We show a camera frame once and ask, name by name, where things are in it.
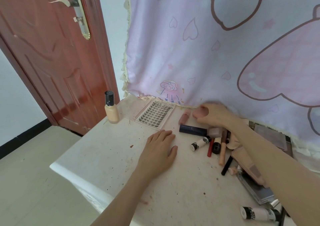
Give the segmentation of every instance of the pink star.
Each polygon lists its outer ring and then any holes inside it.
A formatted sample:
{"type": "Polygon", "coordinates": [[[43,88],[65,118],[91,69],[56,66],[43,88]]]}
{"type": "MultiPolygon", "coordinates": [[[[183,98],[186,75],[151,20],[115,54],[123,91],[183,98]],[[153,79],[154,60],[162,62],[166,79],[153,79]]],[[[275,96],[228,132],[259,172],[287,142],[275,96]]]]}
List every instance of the pink star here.
{"type": "Polygon", "coordinates": [[[274,24],[275,22],[273,19],[270,19],[269,21],[265,21],[263,25],[263,29],[271,29],[274,24]]]}

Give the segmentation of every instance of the foundation bottle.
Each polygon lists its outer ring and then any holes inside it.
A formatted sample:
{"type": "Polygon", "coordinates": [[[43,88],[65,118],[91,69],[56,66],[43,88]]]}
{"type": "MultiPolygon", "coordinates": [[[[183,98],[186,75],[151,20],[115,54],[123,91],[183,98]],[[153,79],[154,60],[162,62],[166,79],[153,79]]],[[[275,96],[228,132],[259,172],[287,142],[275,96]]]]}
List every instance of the foundation bottle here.
{"type": "Polygon", "coordinates": [[[106,98],[106,105],[104,106],[104,109],[106,110],[106,114],[108,117],[108,121],[112,124],[118,123],[120,121],[118,108],[114,104],[114,92],[113,91],[106,91],[104,93],[106,98]]]}

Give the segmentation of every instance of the floor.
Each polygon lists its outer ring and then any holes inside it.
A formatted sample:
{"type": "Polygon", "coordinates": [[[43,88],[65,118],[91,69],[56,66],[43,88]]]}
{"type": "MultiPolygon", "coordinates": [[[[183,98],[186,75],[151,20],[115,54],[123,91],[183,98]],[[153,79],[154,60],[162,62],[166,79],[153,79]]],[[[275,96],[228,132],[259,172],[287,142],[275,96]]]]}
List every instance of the floor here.
{"type": "Polygon", "coordinates": [[[88,226],[98,216],[49,165],[80,137],[51,126],[0,160],[0,224],[88,226]]]}

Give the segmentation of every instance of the white table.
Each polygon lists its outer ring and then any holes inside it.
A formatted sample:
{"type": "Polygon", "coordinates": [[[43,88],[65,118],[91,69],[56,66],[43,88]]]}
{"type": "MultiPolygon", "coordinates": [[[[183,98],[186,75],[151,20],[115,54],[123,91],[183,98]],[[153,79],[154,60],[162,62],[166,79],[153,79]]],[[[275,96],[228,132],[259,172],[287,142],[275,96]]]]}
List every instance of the white table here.
{"type": "MultiPolygon", "coordinates": [[[[119,110],[126,113],[133,109],[130,104],[136,99],[130,95],[120,102],[119,110]]],[[[147,188],[131,225],[274,225],[242,219],[240,206],[258,207],[257,203],[235,176],[221,175],[218,156],[207,157],[207,146],[190,150],[189,145],[199,137],[179,133],[183,110],[176,107],[164,127],[176,134],[173,146],[179,148],[174,165],[147,188]]],[[[147,138],[156,132],[126,118],[118,124],[106,121],[98,123],[50,166],[99,212],[123,188],[147,138]]],[[[199,127],[192,117],[187,125],[199,127]]]]}

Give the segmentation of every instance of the door frame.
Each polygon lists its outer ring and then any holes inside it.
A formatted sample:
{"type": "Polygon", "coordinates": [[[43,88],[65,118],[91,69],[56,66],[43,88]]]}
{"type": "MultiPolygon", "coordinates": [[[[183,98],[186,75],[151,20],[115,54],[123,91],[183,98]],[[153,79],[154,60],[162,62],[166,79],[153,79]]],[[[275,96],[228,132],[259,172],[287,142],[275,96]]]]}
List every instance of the door frame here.
{"type": "MultiPolygon", "coordinates": [[[[102,8],[100,0],[81,0],[88,26],[90,28],[91,39],[95,40],[96,49],[99,57],[99,61],[102,67],[103,76],[106,81],[106,86],[108,89],[114,91],[115,103],[120,102],[118,87],[116,83],[116,77],[114,74],[113,63],[110,54],[110,48],[108,43],[108,38],[106,35],[106,26],[104,24],[102,8]]],[[[25,86],[30,91],[31,95],[34,97],[44,114],[49,119],[50,123],[54,126],[59,126],[58,122],[54,118],[53,114],[45,104],[44,100],[28,78],[27,74],[24,72],[22,66],[19,64],[15,56],[10,50],[10,47],[6,44],[2,35],[0,33],[0,49],[9,60],[10,64],[17,72],[19,77],[22,79],[25,86]]]]}

